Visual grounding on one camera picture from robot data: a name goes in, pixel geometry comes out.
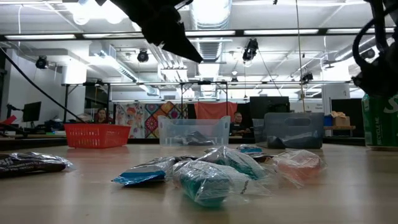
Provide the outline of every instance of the plastic storage container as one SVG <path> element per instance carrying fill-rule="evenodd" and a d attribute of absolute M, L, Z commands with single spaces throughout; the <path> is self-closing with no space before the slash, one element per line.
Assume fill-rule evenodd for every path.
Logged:
<path fill-rule="evenodd" d="M 264 126 L 264 119 L 252 119 L 253 120 L 253 131 L 254 140 L 256 145 L 261 147 L 267 147 L 267 134 Z"/>
<path fill-rule="evenodd" d="M 161 146 L 222 146 L 228 144 L 230 116 L 221 119 L 168 119 L 158 116 Z"/>
<path fill-rule="evenodd" d="M 130 126 L 113 124 L 64 124 L 69 147 L 104 149 L 127 144 Z"/>
<path fill-rule="evenodd" d="M 320 149 L 324 113 L 267 113 L 264 116 L 267 147 Z"/>

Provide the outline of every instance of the desk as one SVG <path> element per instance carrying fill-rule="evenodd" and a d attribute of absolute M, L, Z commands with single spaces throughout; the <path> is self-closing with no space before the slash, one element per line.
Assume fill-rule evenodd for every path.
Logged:
<path fill-rule="evenodd" d="M 398 154 L 358 146 L 326 144 L 323 150 L 313 152 L 326 160 L 327 170 L 303 189 L 281 189 L 273 197 L 256 197 L 248 204 L 235 207 L 201 208 L 181 190 L 167 184 L 125 188 L 110 182 L 124 170 L 155 157 L 200 156 L 204 148 L 132 145 L 100 150 L 34 149 L 64 156 L 77 170 L 0 180 L 1 221 L 31 224 L 398 223 Z"/>

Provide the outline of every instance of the blue packet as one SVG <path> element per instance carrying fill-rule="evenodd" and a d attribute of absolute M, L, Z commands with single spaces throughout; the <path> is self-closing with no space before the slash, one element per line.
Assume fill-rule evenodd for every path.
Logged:
<path fill-rule="evenodd" d="M 124 171 L 112 181 L 125 186 L 141 184 L 144 182 L 164 181 L 166 171 L 174 164 L 180 161 L 192 161 L 196 159 L 197 158 L 193 156 L 156 158 Z"/>
<path fill-rule="evenodd" d="M 246 144 L 242 144 L 236 148 L 237 150 L 241 151 L 242 153 L 254 153 L 254 152 L 262 152 L 262 149 L 257 146 L 249 146 Z"/>

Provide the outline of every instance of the woman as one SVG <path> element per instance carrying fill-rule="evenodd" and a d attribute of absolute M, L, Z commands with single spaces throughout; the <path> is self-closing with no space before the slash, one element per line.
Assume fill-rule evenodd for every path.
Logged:
<path fill-rule="evenodd" d="M 106 110 L 104 108 L 98 109 L 97 113 L 95 114 L 96 124 L 107 124 L 108 121 L 106 120 Z"/>

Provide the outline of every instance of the patterned fabric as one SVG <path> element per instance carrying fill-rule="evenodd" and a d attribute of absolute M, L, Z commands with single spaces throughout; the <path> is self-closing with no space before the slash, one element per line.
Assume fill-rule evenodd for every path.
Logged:
<path fill-rule="evenodd" d="M 188 106 L 166 102 L 164 104 L 133 103 L 117 105 L 116 124 L 131 126 L 130 138 L 159 138 L 158 116 L 170 119 L 188 118 Z"/>

